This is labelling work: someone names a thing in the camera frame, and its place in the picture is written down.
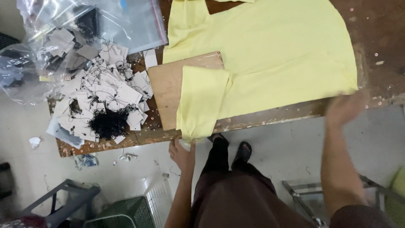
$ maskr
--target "green basket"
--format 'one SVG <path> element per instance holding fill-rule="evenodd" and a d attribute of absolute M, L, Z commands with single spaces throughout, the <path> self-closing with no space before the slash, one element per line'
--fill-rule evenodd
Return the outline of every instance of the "green basket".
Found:
<path fill-rule="evenodd" d="M 154 228 L 145 197 L 140 196 L 113 203 L 95 219 L 86 221 L 84 228 Z"/>

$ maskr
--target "wooden table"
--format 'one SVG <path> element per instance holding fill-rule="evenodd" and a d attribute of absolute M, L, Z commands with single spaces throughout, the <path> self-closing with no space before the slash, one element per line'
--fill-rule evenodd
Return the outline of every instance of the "wooden table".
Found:
<path fill-rule="evenodd" d="M 352 39 L 358 72 L 359 88 L 369 90 L 369 108 L 405 103 L 405 2 L 403 0 L 330 0 L 343 17 Z M 167 28 L 171 0 L 160 0 Z M 241 2 L 207 0 L 210 14 L 228 10 Z M 163 47 L 156 51 L 162 63 Z M 138 63 L 129 56 L 135 71 L 145 70 L 143 59 Z M 231 131 L 323 116 L 328 99 L 302 102 L 280 108 L 217 120 L 214 132 Z M 52 112 L 53 101 L 50 101 Z M 163 131 L 154 98 L 148 100 L 149 117 L 141 131 L 130 131 L 117 145 L 114 141 L 86 141 L 80 150 L 57 140 L 61 157 L 169 141 L 180 131 Z"/>

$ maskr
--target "white tiled floor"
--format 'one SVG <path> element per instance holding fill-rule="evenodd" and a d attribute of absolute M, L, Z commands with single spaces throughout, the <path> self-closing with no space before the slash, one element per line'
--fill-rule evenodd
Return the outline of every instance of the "white tiled floor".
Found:
<path fill-rule="evenodd" d="M 7 161 L 12 167 L 15 211 L 30 205 L 66 178 L 99 184 L 102 192 L 97 197 L 98 207 L 143 194 L 145 186 L 141 180 L 156 173 L 170 174 L 171 195 L 175 193 L 179 177 L 174 173 L 179 174 L 179 169 L 168 157 L 168 142 L 126 148 L 125 153 L 139 156 L 130 162 L 118 160 L 121 150 L 99 152 L 99 166 L 78 171 L 74 160 L 59 157 L 55 138 L 45 133 L 50 120 L 46 103 L 20 105 L 0 94 L 0 107 L 0 162 Z M 398 167 L 405 165 L 405 118 L 399 106 L 368 110 L 346 127 L 345 135 L 356 168 L 370 179 L 388 185 Z M 28 139 L 35 136 L 44 141 L 32 151 Z M 230 141 L 230 163 L 240 141 L 252 145 L 250 162 L 273 180 L 279 197 L 287 203 L 291 198 L 281 180 L 319 177 L 323 118 L 225 132 L 224 136 Z M 197 145 L 194 186 L 210 148 L 208 140 Z M 113 161 L 118 161 L 117 165 L 113 166 Z"/>

